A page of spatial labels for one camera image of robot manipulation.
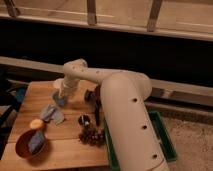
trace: green plastic bin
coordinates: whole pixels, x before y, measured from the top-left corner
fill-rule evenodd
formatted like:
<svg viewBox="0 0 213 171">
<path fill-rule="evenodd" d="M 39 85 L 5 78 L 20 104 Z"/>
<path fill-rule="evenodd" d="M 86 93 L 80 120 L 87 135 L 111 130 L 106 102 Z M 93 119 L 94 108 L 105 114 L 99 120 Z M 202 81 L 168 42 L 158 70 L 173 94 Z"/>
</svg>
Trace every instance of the green plastic bin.
<svg viewBox="0 0 213 171">
<path fill-rule="evenodd" d="M 167 162 L 177 160 L 177 153 L 173 147 L 172 141 L 169 137 L 166 127 L 164 126 L 164 123 L 161 119 L 160 113 L 158 111 L 149 111 L 148 113 Z M 112 171 L 119 171 L 120 170 L 119 163 L 116 157 L 116 153 L 114 151 L 112 139 L 111 139 L 106 122 L 105 122 L 104 129 L 105 129 L 105 137 L 106 137 L 110 169 Z"/>
</svg>

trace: wooden cutting board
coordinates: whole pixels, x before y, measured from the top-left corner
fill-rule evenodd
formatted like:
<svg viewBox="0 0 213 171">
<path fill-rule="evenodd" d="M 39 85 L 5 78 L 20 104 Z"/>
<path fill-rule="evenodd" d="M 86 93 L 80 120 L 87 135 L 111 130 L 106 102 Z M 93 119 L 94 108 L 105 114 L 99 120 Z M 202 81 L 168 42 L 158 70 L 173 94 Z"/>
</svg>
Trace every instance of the wooden cutting board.
<svg viewBox="0 0 213 171">
<path fill-rule="evenodd" d="M 95 124 L 94 109 L 84 102 L 84 93 L 87 89 L 94 90 L 96 84 L 88 81 L 80 81 L 75 96 L 69 97 L 68 103 L 59 108 L 66 120 L 58 126 L 54 122 L 46 124 L 47 143 L 44 150 L 30 160 L 16 154 L 16 142 L 22 133 L 29 130 L 30 121 L 38 118 L 45 106 L 56 105 L 52 99 L 55 92 L 52 84 L 52 81 L 30 83 L 2 156 L 1 170 L 13 170 L 14 167 L 16 170 L 51 170 L 108 165 L 105 145 L 84 145 L 78 139 L 81 131 L 78 124 L 80 115 L 89 114 Z"/>
</svg>

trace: small container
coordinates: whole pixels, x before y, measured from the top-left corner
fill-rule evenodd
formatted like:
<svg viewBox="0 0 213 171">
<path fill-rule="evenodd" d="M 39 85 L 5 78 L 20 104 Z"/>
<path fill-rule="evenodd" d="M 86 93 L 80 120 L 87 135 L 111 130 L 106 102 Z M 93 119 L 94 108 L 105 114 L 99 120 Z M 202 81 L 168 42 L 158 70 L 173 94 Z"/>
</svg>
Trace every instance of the small container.
<svg viewBox="0 0 213 171">
<path fill-rule="evenodd" d="M 46 140 L 44 141 L 44 143 L 42 144 L 42 146 L 36 153 L 31 154 L 29 151 L 28 143 L 31 140 L 32 136 L 35 135 L 36 131 L 37 130 L 29 130 L 29 131 L 23 133 L 19 137 L 19 139 L 16 143 L 16 147 L 15 147 L 16 154 L 19 157 L 24 158 L 24 159 L 31 159 L 32 157 L 38 155 L 43 150 Z"/>
</svg>

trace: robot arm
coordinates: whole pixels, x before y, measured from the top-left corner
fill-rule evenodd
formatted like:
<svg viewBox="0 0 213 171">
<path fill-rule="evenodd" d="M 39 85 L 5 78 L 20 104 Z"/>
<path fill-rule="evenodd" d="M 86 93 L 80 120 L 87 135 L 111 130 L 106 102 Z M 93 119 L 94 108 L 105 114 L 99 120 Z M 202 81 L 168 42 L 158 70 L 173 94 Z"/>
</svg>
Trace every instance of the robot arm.
<svg viewBox="0 0 213 171">
<path fill-rule="evenodd" d="M 168 171 L 144 100 L 149 78 L 126 70 L 87 68 L 84 60 L 64 65 L 61 94 L 76 90 L 80 79 L 101 84 L 101 101 L 122 171 Z"/>
</svg>

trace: towel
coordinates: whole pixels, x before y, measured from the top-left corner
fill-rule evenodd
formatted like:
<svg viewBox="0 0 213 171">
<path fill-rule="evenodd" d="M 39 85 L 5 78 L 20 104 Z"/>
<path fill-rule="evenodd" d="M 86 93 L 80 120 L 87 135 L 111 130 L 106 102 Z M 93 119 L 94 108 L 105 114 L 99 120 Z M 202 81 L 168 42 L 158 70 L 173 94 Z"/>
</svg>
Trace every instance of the towel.
<svg viewBox="0 0 213 171">
<path fill-rule="evenodd" d="M 37 153 L 41 147 L 43 146 L 45 142 L 45 136 L 43 131 L 38 130 L 36 133 L 32 136 L 28 143 L 28 148 L 31 154 Z"/>
<path fill-rule="evenodd" d="M 63 113 L 54 105 L 46 106 L 40 113 L 40 119 L 45 122 L 53 120 L 56 125 L 64 121 Z"/>
</svg>

